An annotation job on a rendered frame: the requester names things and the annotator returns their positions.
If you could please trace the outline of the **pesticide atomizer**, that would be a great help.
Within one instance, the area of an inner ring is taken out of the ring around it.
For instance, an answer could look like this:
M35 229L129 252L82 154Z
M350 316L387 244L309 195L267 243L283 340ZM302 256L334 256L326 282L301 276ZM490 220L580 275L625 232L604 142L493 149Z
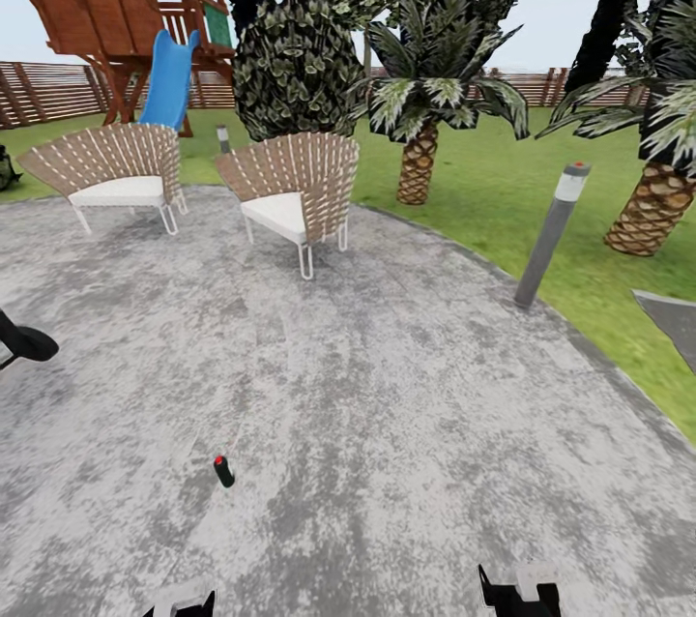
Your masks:
M235 476L232 474L230 464L223 455L215 456L214 469L216 470L217 478L225 488L229 488L235 483Z

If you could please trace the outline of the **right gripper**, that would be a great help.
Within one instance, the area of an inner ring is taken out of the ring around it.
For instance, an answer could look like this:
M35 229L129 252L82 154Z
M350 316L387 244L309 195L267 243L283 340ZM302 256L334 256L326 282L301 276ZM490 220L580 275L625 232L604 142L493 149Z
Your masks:
M482 565L478 566L478 573L481 575L484 602L488 606L495 606L497 617L562 617L559 592L554 585L539 583L536 586L539 600L525 602L515 591L514 584L492 585Z

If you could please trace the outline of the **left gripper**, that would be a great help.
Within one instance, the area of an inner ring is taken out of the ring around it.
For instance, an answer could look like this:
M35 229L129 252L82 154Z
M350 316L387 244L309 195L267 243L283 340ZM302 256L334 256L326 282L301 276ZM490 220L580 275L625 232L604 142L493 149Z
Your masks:
M187 608L181 608L177 610L177 615L175 617L213 617L214 616L214 602L216 601L216 591L212 591L208 596L206 603L204 605L199 604L198 606L188 606ZM143 617L152 617L154 615L154 609L148 610Z

